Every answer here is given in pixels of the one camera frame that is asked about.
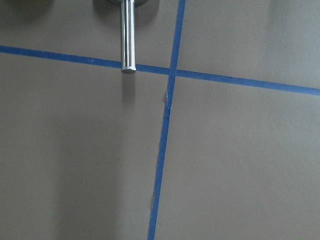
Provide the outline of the steel muddler black tip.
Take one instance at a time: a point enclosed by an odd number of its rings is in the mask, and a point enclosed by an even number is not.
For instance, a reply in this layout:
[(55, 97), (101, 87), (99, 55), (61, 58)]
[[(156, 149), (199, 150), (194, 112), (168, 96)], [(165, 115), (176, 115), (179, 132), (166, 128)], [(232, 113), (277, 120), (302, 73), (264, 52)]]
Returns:
[(123, 74), (134, 74), (136, 68), (136, 42), (135, 25), (136, 9), (151, 2), (148, 15), (152, 18), (159, 8), (159, 0), (107, 0), (111, 5), (120, 9), (120, 27), (121, 27), (121, 72)]

